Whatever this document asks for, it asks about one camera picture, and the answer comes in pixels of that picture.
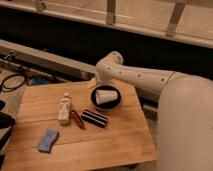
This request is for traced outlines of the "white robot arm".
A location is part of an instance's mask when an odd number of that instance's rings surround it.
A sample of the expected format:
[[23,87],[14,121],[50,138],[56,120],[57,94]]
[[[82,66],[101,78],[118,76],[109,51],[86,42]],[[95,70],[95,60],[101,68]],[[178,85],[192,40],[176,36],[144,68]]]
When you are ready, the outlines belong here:
[[95,66],[100,83],[117,79],[158,101],[158,171],[213,171],[213,81],[177,71],[129,67],[112,51]]

